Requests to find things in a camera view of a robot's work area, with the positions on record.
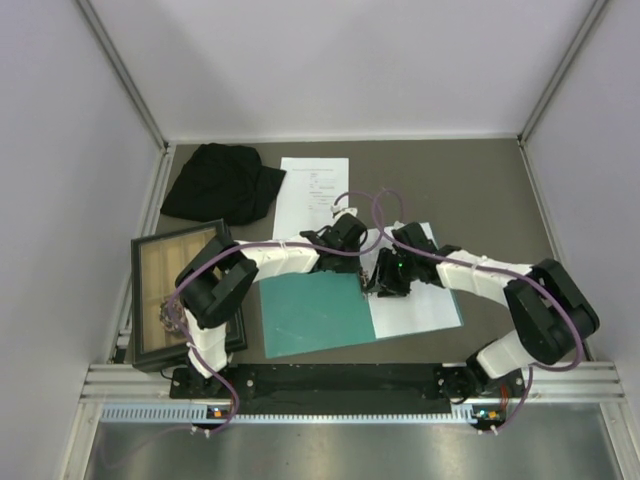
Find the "metal folder clip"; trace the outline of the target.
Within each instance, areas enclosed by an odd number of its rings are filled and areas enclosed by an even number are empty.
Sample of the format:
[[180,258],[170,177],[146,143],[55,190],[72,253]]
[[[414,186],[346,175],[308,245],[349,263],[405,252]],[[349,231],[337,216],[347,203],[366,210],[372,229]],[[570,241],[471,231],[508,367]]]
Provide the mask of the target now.
[[358,279],[360,285],[360,291],[364,298],[371,294],[372,289],[374,288],[375,282],[372,281],[367,272],[363,269],[360,269],[358,272]]

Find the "white printed paper sheet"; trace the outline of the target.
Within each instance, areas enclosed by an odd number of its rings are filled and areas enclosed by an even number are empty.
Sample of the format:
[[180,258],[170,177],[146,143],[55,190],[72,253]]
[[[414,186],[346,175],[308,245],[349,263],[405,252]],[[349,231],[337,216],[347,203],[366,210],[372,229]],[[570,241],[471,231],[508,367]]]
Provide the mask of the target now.
[[463,325],[453,293],[419,281],[405,297],[379,297],[365,293],[377,340],[433,332]]

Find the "teal plastic file folder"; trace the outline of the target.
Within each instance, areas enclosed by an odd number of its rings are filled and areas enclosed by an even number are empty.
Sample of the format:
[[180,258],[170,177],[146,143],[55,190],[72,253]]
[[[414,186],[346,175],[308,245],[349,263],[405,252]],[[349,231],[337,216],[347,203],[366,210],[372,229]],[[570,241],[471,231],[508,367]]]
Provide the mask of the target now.
[[268,359],[381,341],[356,274],[289,274],[258,287]]

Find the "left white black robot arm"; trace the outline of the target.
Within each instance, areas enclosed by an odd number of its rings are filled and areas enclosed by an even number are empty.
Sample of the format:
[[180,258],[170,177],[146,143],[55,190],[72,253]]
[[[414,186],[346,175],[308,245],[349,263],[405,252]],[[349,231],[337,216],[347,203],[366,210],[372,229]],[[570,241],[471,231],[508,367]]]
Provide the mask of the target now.
[[241,307],[251,286],[287,274],[360,269],[361,238],[367,235],[355,209],[335,216],[320,231],[302,231],[288,239],[241,242],[218,234],[175,280],[169,315],[187,338],[192,384],[205,396],[226,387],[227,323]]

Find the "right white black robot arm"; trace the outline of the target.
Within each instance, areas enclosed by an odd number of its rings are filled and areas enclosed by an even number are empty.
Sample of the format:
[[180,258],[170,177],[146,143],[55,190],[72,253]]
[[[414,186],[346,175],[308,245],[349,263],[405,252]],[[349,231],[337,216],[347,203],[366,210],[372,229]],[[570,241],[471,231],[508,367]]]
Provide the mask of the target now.
[[583,341],[600,327],[591,304],[554,259],[514,264],[453,245],[439,248],[416,222],[380,234],[392,245],[392,277],[402,286],[420,281],[471,293],[509,311],[513,330],[467,360],[467,384],[478,395],[492,394],[505,375],[520,368],[562,372],[556,363],[572,351],[576,367],[584,357]]

